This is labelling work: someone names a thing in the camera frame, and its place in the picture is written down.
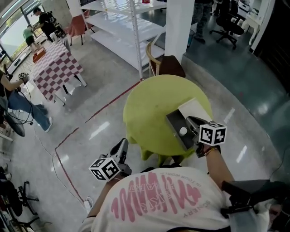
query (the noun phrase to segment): pink graphic print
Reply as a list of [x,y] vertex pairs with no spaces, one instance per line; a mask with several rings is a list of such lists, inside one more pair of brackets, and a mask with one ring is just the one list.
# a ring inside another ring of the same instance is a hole
[[174,214],[177,214],[178,206],[184,209],[186,202],[191,206],[195,206],[198,199],[201,198],[201,194],[196,187],[184,184],[181,179],[177,183],[173,183],[171,177],[166,177],[165,175],[161,175],[161,179],[162,186],[165,188],[164,194],[161,191],[155,173],[148,172],[136,177],[135,181],[129,182],[127,190],[122,188],[119,197],[114,198],[111,212],[114,213],[116,218],[121,217],[122,221],[126,220],[127,213],[129,220],[134,222],[135,212],[139,216],[156,210],[164,213],[171,210]]

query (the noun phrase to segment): person in green shirt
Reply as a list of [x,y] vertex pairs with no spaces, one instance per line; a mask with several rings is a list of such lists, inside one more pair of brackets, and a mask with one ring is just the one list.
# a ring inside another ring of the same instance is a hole
[[27,26],[27,28],[24,29],[24,31],[23,31],[23,37],[24,37],[24,39],[25,39],[25,41],[27,43],[27,46],[30,47],[32,53],[34,53],[36,50],[38,50],[40,48],[38,46],[38,44],[35,43],[31,26]]

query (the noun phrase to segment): black shorts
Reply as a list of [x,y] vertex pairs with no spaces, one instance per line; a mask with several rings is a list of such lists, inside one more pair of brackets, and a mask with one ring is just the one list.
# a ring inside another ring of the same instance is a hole
[[34,43],[34,37],[33,36],[29,36],[26,40],[27,46],[30,46],[32,43]]

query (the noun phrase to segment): yellow-green round table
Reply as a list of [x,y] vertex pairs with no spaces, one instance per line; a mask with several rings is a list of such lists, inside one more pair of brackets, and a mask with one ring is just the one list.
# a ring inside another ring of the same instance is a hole
[[185,78],[173,75],[150,77],[132,90],[124,107],[126,137],[130,143],[141,147],[143,160],[156,153],[160,166],[168,156],[181,162],[194,152],[193,149],[185,151],[182,148],[165,119],[167,114],[194,97],[213,118],[207,96]]

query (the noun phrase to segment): checkered tablecloth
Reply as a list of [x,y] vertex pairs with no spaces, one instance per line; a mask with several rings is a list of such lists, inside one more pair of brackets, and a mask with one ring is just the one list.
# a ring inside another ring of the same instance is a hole
[[51,101],[63,84],[82,71],[83,68],[59,40],[52,43],[34,65],[33,79],[45,98]]

